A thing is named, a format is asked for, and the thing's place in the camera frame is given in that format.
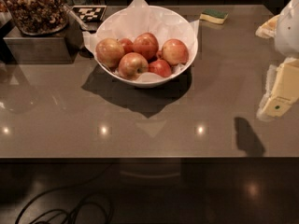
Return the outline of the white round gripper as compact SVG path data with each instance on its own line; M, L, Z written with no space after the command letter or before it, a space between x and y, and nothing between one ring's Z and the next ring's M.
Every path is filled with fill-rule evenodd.
M279 15L259 26L255 34L265 39L275 36L276 50L291 57L279 66L270 65L267 71L257 119L271 121L282 117L299 100L299 0L291 0Z

